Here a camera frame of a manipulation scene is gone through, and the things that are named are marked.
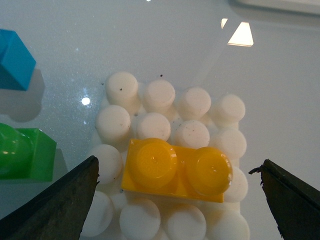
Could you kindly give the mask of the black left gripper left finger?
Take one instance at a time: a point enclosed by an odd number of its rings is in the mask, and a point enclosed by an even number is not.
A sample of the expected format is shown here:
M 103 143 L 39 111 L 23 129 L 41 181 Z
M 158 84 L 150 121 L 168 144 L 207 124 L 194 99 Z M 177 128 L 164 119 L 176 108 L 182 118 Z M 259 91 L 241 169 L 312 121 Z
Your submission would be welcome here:
M 2 240 L 78 240 L 92 205 L 99 161 L 90 156 L 0 221 Z

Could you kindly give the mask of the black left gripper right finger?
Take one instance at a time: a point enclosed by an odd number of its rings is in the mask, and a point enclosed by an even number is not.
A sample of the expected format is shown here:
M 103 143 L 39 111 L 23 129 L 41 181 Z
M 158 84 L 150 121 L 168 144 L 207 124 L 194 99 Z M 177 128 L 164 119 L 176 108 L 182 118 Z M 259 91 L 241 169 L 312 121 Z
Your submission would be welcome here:
M 268 207 L 284 240 L 320 238 L 319 190 L 269 159 L 248 173 L 260 173 Z

